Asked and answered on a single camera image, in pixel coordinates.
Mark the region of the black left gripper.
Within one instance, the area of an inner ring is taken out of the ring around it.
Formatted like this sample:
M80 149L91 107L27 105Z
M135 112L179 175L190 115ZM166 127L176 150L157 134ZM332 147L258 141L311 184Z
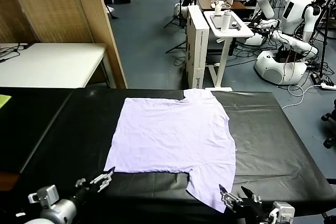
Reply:
M115 167L112 167L107 172L103 172L96 178L86 183L85 178L81 178L75 183L74 194L70 196L70 201L72 201L75 206L82 206L89 196L94 193L100 193L106 187L109 186L112 181L112 175L114 173Z

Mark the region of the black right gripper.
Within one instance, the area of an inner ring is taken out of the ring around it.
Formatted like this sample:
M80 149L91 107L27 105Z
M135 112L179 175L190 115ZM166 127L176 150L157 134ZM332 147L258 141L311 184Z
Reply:
M250 189L241 186L242 191L248 199L241 199L232 193L229 193L224 186L219 184L221 201L226 208L237 213L245 219L245 223L269 223L269 213L262 208L260 195L254 194Z

